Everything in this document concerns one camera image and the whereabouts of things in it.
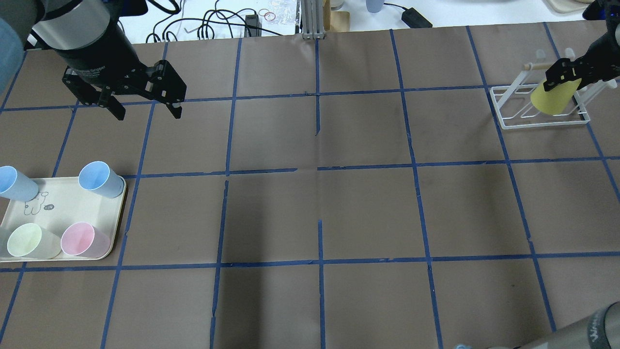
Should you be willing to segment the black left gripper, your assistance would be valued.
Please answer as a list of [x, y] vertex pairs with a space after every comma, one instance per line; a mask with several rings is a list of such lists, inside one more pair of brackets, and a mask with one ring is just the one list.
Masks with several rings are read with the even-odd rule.
[[53, 49], [67, 64], [62, 81], [81, 104], [99, 104], [118, 121], [126, 110], [113, 95], [139, 95], [166, 104], [175, 119], [182, 116], [187, 85], [167, 60], [147, 66], [117, 24], [88, 46]]

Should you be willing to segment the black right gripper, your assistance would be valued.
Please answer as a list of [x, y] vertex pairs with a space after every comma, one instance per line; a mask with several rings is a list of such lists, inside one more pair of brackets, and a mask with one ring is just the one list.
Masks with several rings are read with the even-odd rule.
[[588, 48], [585, 55], [571, 60], [560, 58], [545, 72], [546, 92], [580, 80], [578, 89], [599, 81], [610, 81], [620, 75], [619, 30], [607, 32]]

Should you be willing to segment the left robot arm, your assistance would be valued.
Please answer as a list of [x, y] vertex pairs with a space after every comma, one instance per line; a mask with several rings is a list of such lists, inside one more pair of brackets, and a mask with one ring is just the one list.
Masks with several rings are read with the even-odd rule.
[[139, 95], [164, 104], [175, 119], [182, 115], [186, 83], [172, 64], [143, 64], [118, 20], [148, 12], [151, 4], [167, 14], [180, 13], [154, 0], [3, 0], [1, 2], [1, 87], [13, 79], [33, 35], [65, 62], [62, 81], [80, 104], [107, 109], [118, 121], [125, 108], [118, 95]]

